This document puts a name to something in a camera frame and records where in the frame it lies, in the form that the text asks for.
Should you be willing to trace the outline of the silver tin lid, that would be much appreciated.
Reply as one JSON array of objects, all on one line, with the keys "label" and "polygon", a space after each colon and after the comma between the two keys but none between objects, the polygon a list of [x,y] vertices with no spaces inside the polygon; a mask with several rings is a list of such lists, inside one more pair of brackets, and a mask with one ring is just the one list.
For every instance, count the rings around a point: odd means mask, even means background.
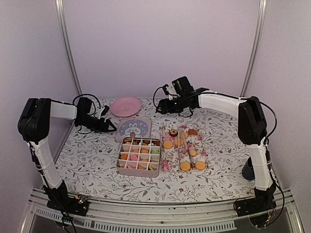
[{"label": "silver tin lid", "polygon": [[122,142],[126,137],[149,138],[152,121],[148,118],[125,118],[119,123],[115,135],[116,142]]}]

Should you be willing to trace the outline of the metal tongs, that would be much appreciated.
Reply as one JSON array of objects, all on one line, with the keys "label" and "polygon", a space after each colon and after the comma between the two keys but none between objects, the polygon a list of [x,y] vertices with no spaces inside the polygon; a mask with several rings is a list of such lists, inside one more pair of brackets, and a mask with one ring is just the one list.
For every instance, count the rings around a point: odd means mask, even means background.
[{"label": "metal tongs", "polygon": [[178,147],[178,156],[179,156],[179,168],[181,171],[187,172],[193,169],[194,164],[193,164],[193,159],[190,155],[190,149],[188,147],[186,139],[184,140],[184,145]]}]

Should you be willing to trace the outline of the small swirl butter cookie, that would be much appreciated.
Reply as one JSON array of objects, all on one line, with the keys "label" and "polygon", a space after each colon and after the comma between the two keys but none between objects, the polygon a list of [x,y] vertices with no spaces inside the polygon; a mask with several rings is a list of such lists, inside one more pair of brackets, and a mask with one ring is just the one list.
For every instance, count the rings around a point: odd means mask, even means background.
[{"label": "small swirl butter cookie", "polygon": [[149,154],[149,150],[146,148],[141,148],[140,153]]}]

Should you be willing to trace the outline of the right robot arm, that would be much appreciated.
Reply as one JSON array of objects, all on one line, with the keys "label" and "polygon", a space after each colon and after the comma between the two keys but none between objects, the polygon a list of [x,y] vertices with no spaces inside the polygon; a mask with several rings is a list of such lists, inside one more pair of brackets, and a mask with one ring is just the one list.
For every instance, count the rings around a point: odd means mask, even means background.
[{"label": "right robot arm", "polygon": [[184,109],[212,109],[234,116],[238,120],[238,137],[249,150],[255,175],[255,198],[251,207],[261,212],[270,204],[276,190],[271,174],[271,157],[268,151],[267,121],[262,107],[265,105],[255,96],[235,97],[213,92],[207,88],[194,89],[186,76],[160,87],[167,96],[155,105],[160,114],[179,114]]}]

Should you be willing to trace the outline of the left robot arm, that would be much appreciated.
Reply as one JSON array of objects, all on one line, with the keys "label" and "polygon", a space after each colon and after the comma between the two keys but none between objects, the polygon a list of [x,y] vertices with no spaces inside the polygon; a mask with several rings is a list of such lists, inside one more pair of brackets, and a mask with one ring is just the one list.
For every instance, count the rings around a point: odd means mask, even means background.
[{"label": "left robot arm", "polygon": [[52,158],[48,140],[50,119],[73,120],[75,126],[84,126],[95,133],[115,132],[117,128],[111,120],[104,119],[109,107],[95,105],[93,97],[93,94],[81,94],[72,103],[50,98],[29,98],[17,124],[18,132],[29,146],[46,194],[62,211],[72,207],[72,198],[68,196],[65,182]]}]

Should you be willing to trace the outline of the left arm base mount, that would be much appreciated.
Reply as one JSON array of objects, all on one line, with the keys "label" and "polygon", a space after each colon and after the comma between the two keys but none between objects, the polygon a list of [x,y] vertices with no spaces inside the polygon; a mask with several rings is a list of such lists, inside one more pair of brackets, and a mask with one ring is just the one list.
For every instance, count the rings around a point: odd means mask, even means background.
[{"label": "left arm base mount", "polygon": [[64,212],[65,214],[86,216],[89,208],[89,201],[85,200],[81,203],[80,200],[76,198],[52,196],[47,203],[47,207]]}]

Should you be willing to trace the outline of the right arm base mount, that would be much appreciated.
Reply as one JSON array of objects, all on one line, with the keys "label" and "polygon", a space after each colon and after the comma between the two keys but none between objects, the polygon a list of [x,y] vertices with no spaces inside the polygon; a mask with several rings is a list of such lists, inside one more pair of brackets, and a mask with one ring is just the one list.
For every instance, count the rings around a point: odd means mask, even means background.
[{"label": "right arm base mount", "polygon": [[265,228],[270,223],[276,210],[276,202],[270,201],[268,204],[259,204],[255,198],[236,200],[233,208],[238,216],[249,216],[265,212],[262,215],[256,215],[249,218],[251,225],[256,228]]}]

